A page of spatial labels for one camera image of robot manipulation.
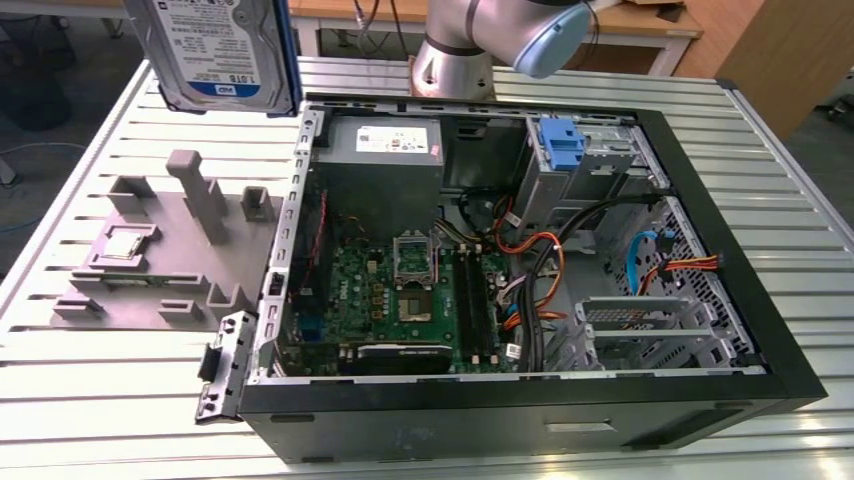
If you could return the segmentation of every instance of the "green motherboard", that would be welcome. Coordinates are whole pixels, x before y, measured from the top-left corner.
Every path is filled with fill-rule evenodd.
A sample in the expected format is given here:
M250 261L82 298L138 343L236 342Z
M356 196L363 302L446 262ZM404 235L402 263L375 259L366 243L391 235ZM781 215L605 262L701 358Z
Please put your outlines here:
M402 251L398 271L419 272L430 268L432 252ZM395 288L391 247L344 246L334 253L330 278L328 309L323 317L299 318L303 375L335 376L343 345L366 343L441 344L454 350L450 373L498 373L510 370L499 356L474 363L461 353L458 312L451 249L435 252L438 281L426 289L420 285ZM494 297L495 279L507 265L499 254L481 255L481 264ZM485 305L493 318L491 336L498 344L494 308Z

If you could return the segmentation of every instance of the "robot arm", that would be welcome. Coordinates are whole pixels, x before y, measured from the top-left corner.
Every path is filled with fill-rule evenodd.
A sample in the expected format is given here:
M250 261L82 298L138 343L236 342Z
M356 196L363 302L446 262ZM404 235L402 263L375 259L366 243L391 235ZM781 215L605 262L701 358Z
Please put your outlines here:
M582 0L431 0L412 68L424 97L479 100L493 93L493 57L534 78L566 64L590 25Z

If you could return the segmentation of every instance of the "motherboard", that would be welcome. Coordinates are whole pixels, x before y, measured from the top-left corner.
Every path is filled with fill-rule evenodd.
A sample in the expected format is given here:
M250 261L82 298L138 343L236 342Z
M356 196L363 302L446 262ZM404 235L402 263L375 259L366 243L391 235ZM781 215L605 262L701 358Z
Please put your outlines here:
M328 308L324 315L298 317L303 341L298 348L288 348L290 375L347 374L348 360L366 346L379 353L424 358L424 349L438 349L450 359L449 373L513 369L497 355L498 324L490 301L506 281L505 257L423 245L412 242L399 248L395 242L394 246L347 245L335 250ZM402 273L422 274L422 281L402 281Z

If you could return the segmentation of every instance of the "open computer tower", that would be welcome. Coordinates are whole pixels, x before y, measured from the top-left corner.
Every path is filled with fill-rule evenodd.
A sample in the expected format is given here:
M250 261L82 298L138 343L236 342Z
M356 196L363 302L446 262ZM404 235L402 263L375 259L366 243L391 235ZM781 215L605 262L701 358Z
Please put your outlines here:
M319 95L294 162L196 414L286 461L678 448L826 395L659 112Z

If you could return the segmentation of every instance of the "hard drive label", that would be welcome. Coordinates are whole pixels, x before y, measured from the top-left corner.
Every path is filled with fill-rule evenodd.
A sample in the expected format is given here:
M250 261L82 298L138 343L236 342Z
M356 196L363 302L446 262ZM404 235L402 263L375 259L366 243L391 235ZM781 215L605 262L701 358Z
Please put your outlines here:
M251 97L260 89L247 31L235 23L235 0L151 0L180 73L206 95Z

